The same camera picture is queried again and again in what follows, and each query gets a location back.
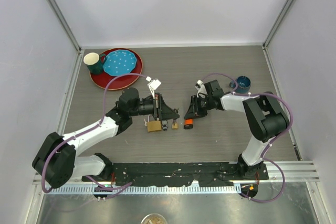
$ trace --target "metal frame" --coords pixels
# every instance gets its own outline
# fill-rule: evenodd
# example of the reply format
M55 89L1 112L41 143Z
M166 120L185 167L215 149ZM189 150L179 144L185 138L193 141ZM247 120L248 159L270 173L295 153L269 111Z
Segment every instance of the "metal frame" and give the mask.
M316 216L320 224L330 224L333 223L331 216L328 213L327 205L323 200L323 193L320 191L321 182L307 182L307 189L309 196L313 203Z
M274 67L273 67L273 64L272 64L272 60L269 58L269 53L268 53L268 49L263 47L263 51L264 51L264 56L265 56L265 59L266 59L266 63L267 63L267 66L268 66L268 69L269 69L269 72L271 74L271 78L272 78L272 81L273 81L273 84L274 84L274 87L275 87L275 91L277 93L277 96L280 97L280 98L284 98L281 94L283 93L281 91L281 88L280 88L280 85L278 83L278 78L276 76L276 73L274 71ZM283 104L280 104L282 109L284 111L286 111L286 109L284 108L284 105ZM290 135L290 139L292 140L292 143L293 143L293 147L294 147L294 150L295 150L295 154L297 156L297 159L298 160L302 160L302 157L301 157L301 154L300 154L300 151L299 149L297 148L297 141L296 141L296 138L295 138L295 135L293 133L293 129L291 128L289 130L289 135Z
M283 170L287 182L319 182L319 176L316 172L313 161L279 161L277 165ZM269 180L261 180L260 183L280 182L282 183L281 173L278 168L270 162L265 162L269 175ZM233 183L255 183L255 180L233 180ZM110 184L111 182L101 182L101 184ZM41 184L41 176L35 175L34 185ZM93 185L92 182L82 182L81 178L69 180L66 185Z
M71 40L73 46L75 47L75 49L77 50L77 52L80 52L80 46L74 36L74 34L72 33L70 26L68 25L66 19L64 18L62 11L60 10L59 6L57 5L55 0L47 0L51 9L54 11L56 17L58 18L59 22L61 23L64 31L66 32L66 34L68 35L69 39Z
M65 129L65 125L67 123L67 118L68 118L68 114L69 114L69 111L70 111L71 101L72 101L72 97L74 96L73 94L74 94L74 91L75 91L76 82L77 82L77 78L78 78L80 65L81 65L83 56L84 56L84 50L81 50L79 52L79 55L76 58L74 66L73 66L72 75L71 75L70 82L69 82L69 87L68 87L68 90L66 92L66 97L65 97L65 99L63 101L63 104L62 104L62 112L61 112L59 123L58 123L58 126L57 126L57 133L58 134L63 134L64 133L64 129Z
M139 44L139 45L107 45L107 46L83 46L81 49L106 49L120 48L158 48L158 47L228 47L228 46L262 46L262 42L251 43L189 43L189 44Z
M285 5L283 6L281 12L279 13L274 25L272 26L271 31L269 32L269 34L267 35L267 38L263 44L264 48L267 48L269 43L271 42L271 40L273 39L275 33L277 32L277 30L279 29L279 26L281 25L283 19L285 18L285 16L287 15L289 9L291 8L291 6L293 5L295 0L286 0Z

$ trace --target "gold padlock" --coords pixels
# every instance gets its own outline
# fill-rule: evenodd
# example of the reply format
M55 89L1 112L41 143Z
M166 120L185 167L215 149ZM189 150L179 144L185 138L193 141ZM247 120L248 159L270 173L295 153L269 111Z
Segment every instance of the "gold padlock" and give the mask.
M172 124L172 129L173 130L178 130L179 129L179 127L178 127L179 125L178 125L178 123L177 122L173 122L173 124Z
M160 121L151 121L147 123L148 132L160 131L160 130L162 130Z

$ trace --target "gray table surface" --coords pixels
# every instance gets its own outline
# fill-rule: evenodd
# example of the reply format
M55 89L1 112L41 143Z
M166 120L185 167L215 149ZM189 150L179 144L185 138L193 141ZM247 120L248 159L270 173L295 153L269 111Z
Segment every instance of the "gray table surface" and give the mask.
M211 72L222 72L232 77L246 75L251 79L251 92L275 92L275 88L260 46L237 47L178 47L133 49L143 60L143 74L158 78L162 84L157 92L171 108L179 108L180 128L148 133L142 116L133 118L133 125L122 134L106 139L83 153L84 156L100 152L113 162L215 162L236 161L246 148L251 133L244 114L233 111L210 111L206 118L194 121L192 130L183 129L183 117L194 84ZM104 50L86 50L102 53ZM224 91L229 91L229 80L217 79ZM150 92L147 82L140 78L132 87L141 98ZM107 93L107 110L121 91ZM103 89L89 77L82 64L65 133L87 126L102 116ZM274 144L267 157L276 161L294 161L296 155L289 134Z

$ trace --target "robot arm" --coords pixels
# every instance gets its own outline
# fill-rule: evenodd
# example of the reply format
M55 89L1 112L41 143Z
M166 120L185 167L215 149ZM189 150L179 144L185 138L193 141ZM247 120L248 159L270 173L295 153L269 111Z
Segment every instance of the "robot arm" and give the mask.
M71 139L51 158L47 167L46 181L51 187L58 188L72 177L85 175L106 180L112 173L112 163L108 158L100 153L90 157L78 156L100 141L125 131L132 124L132 116L136 115L153 115L159 121L180 117L164 103L161 94L152 92L140 100L138 90L128 88L102 120L63 136L56 132L49 134L33 161L33 168L42 174L49 154L57 145Z
M246 114L252 136L247 148L238 157L240 173L243 176L254 175L263 162L261 154L269 142L284 131L289 120L279 102L272 97L260 95L256 97L224 93L218 81L196 84L197 95L191 97L190 107L185 115L184 128L193 127L190 119L202 118L211 109L233 110Z

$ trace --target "black bracket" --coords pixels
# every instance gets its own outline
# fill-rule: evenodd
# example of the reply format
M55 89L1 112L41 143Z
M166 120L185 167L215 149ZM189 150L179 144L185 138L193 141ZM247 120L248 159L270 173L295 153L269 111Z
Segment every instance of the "black bracket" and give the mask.
M44 164L49 154L62 143L63 137L56 132L50 133L32 163L33 168L42 175ZM64 185L72 176L74 171L76 150L73 145L65 144L51 158L46 172L46 181L52 188Z
M288 117L273 97L261 95L243 101L243 106L252 135L263 143L283 132L289 124Z
M132 182L132 186L190 186L198 180L199 186L228 186L232 180L255 180L239 172L239 164L229 162L206 163L114 163L115 183L118 186ZM257 169L259 180L267 180L265 164Z
M106 113L106 116L115 120L119 126L117 135L132 124L132 116L136 115L153 115L159 121L180 117L176 111L165 104L161 94L155 93L155 99L151 95L140 99L139 92L135 88L125 89L115 103L115 107Z

